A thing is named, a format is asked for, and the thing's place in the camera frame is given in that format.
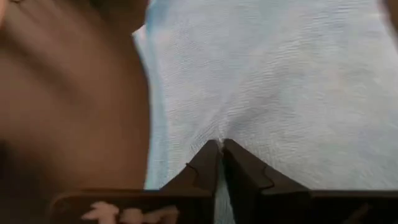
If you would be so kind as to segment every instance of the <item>dark brown object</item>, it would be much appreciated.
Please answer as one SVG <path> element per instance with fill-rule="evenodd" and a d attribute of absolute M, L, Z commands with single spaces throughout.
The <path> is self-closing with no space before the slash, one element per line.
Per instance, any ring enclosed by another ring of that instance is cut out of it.
<path fill-rule="evenodd" d="M 121 210 L 140 208 L 143 212 L 175 205 L 180 212 L 178 223 L 213 224 L 220 155 L 216 141 L 208 141 L 161 190 L 83 190 L 63 194 L 50 207 L 50 223 L 91 223 L 80 217 L 91 210 L 92 203 L 105 201 Z"/>
<path fill-rule="evenodd" d="M 384 8 L 387 10 L 387 17 L 389 22 L 392 24 L 394 36 L 398 34 L 398 1 L 397 0 L 382 0 Z"/>
<path fill-rule="evenodd" d="M 398 222 L 397 191 L 310 190 L 233 140 L 223 152 L 236 224 Z"/>

